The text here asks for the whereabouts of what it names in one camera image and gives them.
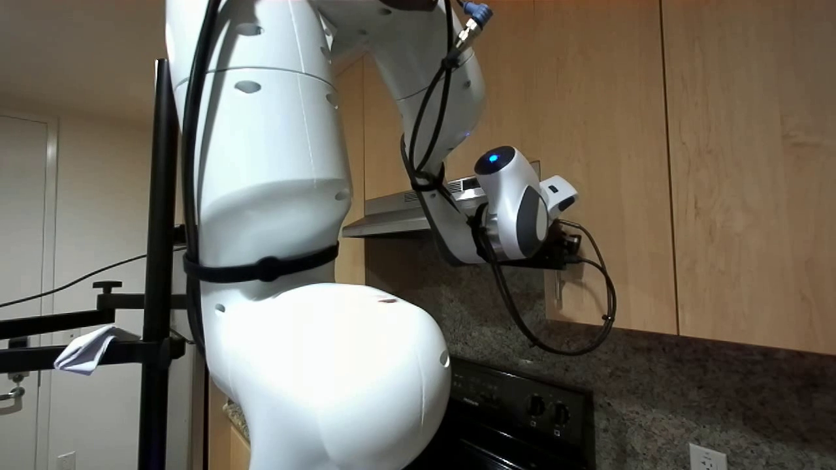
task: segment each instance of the black strap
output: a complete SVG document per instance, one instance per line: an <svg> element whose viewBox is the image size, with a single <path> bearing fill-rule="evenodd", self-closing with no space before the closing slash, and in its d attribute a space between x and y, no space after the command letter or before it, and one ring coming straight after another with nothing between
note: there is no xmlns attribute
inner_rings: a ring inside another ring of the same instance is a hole
<svg viewBox="0 0 836 470"><path fill-rule="evenodd" d="M339 252L339 245L328 245L323 250L314 250L298 259L267 255L267 259L259 259L255 263L241 263L241 265L200 265L196 255L186 252L186 272L200 282L253 282L253 280L273 282L285 273L328 263L336 259L336 252Z"/></svg>

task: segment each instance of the door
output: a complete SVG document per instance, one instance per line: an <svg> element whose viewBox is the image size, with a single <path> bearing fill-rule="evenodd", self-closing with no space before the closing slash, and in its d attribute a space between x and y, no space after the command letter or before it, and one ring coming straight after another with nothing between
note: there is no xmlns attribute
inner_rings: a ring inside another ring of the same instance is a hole
<svg viewBox="0 0 836 470"><path fill-rule="evenodd" d="M51 288L54 126L0 113L0 303ZM0 308L3 319L38 315L50 299ZM0 339L0 349L37 336ZM42 376L0 372L0 466L38 466Z"/></svg>

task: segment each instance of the range hood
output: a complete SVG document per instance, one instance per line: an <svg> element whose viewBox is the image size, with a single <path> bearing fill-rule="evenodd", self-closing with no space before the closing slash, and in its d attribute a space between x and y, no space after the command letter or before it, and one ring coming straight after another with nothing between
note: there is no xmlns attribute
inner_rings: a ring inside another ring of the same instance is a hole
<svg viewBox="0 0 836 470"><path fill-rule="evenodd" d="M484 201L484 191L475 178L446 183L446 191L451 194L451 201L464 212ZM381 199L369 199L362 203L362 218L344 224L343 235L379 237L379 235L426 233L426 230L431 226L418 195L413 191L401 191Z"/></svg>

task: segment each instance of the white wall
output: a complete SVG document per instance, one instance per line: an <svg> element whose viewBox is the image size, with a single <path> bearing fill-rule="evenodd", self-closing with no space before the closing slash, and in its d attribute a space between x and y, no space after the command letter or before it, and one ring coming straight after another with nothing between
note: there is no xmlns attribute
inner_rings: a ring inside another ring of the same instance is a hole
<svg viewBox="0 0 836 470"><path fill-rule="evenodd" d="M25 113L46 113L59 123L54 285L143 252L152 160L149 123L111 123L108 118L42 106ZM59 293L54 311L92 311L97 299L92 282L97 280L121 280L126 285L123 293L143 293L143 261ZM140 335L140 312L118 312L118 325ZM190 382L194 370L198 370L194 353L173 366L169 470L186 470L190 461L190 409L198 409L194 401L198 396ZM51 461L46 466L51 470L54 456L74 452L78 470L132 470L139 383L139 366L108 366L89 379L51 372L46 431Z"/></svg>

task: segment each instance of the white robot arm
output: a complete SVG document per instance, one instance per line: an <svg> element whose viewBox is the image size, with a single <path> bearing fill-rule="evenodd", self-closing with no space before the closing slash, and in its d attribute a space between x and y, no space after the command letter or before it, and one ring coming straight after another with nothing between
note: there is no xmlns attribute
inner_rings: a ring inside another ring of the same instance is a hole
<svg viewBox="0 0 836 470"><path fill-rule="evenodd" d="M206 71L194 76L204 11L213 16L212 46ZM404 466L446 408L450 358L433 319L381 290L331 282L351 203L336 55L369 49L379 60L401 113L413 183L454 261L484 261L472 216L501 259L529 255L548 208L567 201L548 195L515 149L477 161L484 212L443 199L443 156L480 110L468 49L477 29L472 17L460 26L437 0L166 0L177 113L196 114L196 181L186 191L196 201L198 250L187 263L200 280L204 353L213 383L243 408L250 470ZM450 97L422 104L441 60ZM196 77L206 85L187 110ZM420 114L441 110L433 136L433 120Z"/></svg>

